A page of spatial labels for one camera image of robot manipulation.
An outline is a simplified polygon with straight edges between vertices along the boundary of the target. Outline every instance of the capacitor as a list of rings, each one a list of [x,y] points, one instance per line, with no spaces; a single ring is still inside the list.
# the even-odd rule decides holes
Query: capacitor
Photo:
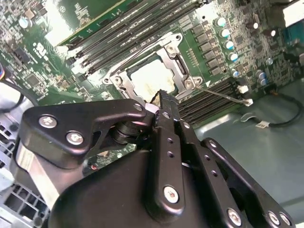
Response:
[[[231,73],[232,73],[232,76],[235,78],[239,76],[239,72],[236,69],[232,69]]]
[[[228,59],[229,59],[230,61],[232,61],[232,62],[236,61],[236,60],[238,59],[237,53],[230,53],[230,54],[228,55]]]
[[[25,17],[21,17],[19,19],[18,23],[19,23],[20,27],[23,29],[30,28],[33,25],[33,22],[30,19],[25,18]]]
[[[256,72],[256,77],[259,79],[259,80],[263,80],[266,78],[266,73],[261,71],[261,70],[257,70]]]
[[[215,19],[214,24],[216,26],[224,27],[226,25],[226,19],[225,18],[217,18],[217,19]]]
[[[247,29],[258,29],[258,23],[250,22],[250,23],[246,24],[246,28]]]
[[[262,79],[262,80],[258,80],[258,82],[259,82],[259,84],[261,85],[261,86],[266,86],[267,85],[267,80],[264,78],[264,79]]]
[[[222,30],[219,32],[219,35],[220,35],[221,37],[227,38],[227,37],[230,35],[230,31],[229,31],[229,29],[227,29],[227,28],[222,29]]]
[[[227,40],[223,43],[223,46],[228,50],[232,50],[234,47],[234,43],[231,40]]]
[[[276,31],[272,29],[266,29],[263,31],[263,34],[268,37],[274,37],[276,35]]]

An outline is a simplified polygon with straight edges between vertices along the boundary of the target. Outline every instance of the motherboard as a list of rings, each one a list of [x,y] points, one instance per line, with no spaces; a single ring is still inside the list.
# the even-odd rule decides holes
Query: motherboard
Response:
[[[249,106],[268,86],[301,78],[304,51],[294,46],[304,39],[303,18],[273,20],[302,0],[290,2],[0,0],[0,62],[40,105],[144,105],[162,89],[178,99],[183,119],[201,126],[241,106],[216,94]]]

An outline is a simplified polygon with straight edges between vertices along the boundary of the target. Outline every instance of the screw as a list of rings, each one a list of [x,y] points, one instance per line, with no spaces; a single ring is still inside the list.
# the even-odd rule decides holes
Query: screw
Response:
[[[39,124],[45,128],[54,128],[57,126],[57,120],[50,116],[43,116],[39,119]]]
[[[185,126],[185,128],[190,129],[190,125],[187,124],[186,122],[184,122],[184,126]]]
[[[169,115],[167,112],[163,112],[162,115],[163,115],[164,117],[166,117],[167,119],[170,119],[170,115]]]
[[[214,148],[217,147],[217,145],[215,144],[215,142],[213,142],[212,140],[210,140],[209,143],[210,143],[210,145],[211,145],[212,147],[214,147]]]
[[[271,211],[268,212],[268,215],[269,215],[269,217],[270,217],[270,219],[273,223],[275,223],[276,225],[280,225],[279,219],[277,218],[277,216],[273,212],[271,212]]]
[[[140,104],[134,104],[134,108],[137,109],[138,111],[142,111],[143,108],[141,107]]]
[[[274,60],[273,60],[272,58],[268,58],[268,59],[266,60],[266,64],[267,64],[268,66],[272,65],[273,63],[274,63]]]
[[[73,145],[80,145],[84,141],[82,135],[77,132],[70,132],[66,136],[66,140]]]
[[[237,225],[238,227],[240,227],[242,225],[242,220],[241,217],[237,214],[237,212],[235,210],[233,210],[232,208],[229,208],[227,210],[227,214],[230,218],[230,220]]]
[[[166,186],[163,189],[163,194],[165,195],[167,201],[170,203],[177,203],[177,201],[179,201],[179,195],[177,191],[170,186]]]
[[[283,214],[282,212],[280,212],[280,216],[282,218],[282,220],[289,226],[291,226],[291,222],[289,221],[289,219],[287,218],[287,216],[285,214]]]

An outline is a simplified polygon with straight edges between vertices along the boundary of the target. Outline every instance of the integrated circuit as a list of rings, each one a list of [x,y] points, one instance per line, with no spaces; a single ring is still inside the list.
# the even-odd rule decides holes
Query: integrated circuit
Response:
[[[203,44],[208,40],[207,35],[204,33],[202,35],[199,35],[198,37],[196,37],[196,40],[199,44]]]
[[[214,58],[214,52],[213,51],[209,51],[206,54],[204,54],[205,59],[210,60],[212,58]]]
[[[192,32],[193,32],[193,34],[194,34],[195,36],[201,34],[203,31],[204,31],[204,28],[202,27],[201,24],[199,24],[199,25],[197,25],[197,26],[194,26],[194,27],[192,28]]]
[[[37,86],[40,83],[40,81],[38,80],[38,78],[34,74],[31,74],[27,78],[27,82],[30,84],[31,87],[35,87],[35,86]]]
[[[216,67],[216,68],[214,68],[214,69],[211,70],[211,74],[212,74],[213,76],[218,75],[218,74],[221,73],[221,72],[222,72],[222,71],[221,71],[221,69],[220,69],[219,67]]]
[[[217,67],[218,61],[217,61],[216,59],[213,59],[213,60],[209,61],[209,62],[207,63],[207,65],[208,65],[209,68]]]
[[[242,43],[244,42],[244,38],[243,38],[242,35],[236,37],[235,40],[236,40],[236,43],[237,43],[238,45],[240,45],[240,44],[242,44]]]
[[[211,45],[210,43],[203,44],[200,46],[200,49],[202,50],[202,52],[209,51],[211,49]]]

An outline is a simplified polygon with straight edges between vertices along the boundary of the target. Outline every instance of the white label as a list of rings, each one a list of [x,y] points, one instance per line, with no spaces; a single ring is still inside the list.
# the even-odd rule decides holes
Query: white label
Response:
[[[264,129],[264,128],[269,127],[269,124],[270,124],[269,122],[261,121],[260,123],[258,123],[258,124],[256,125],[256,127]]]

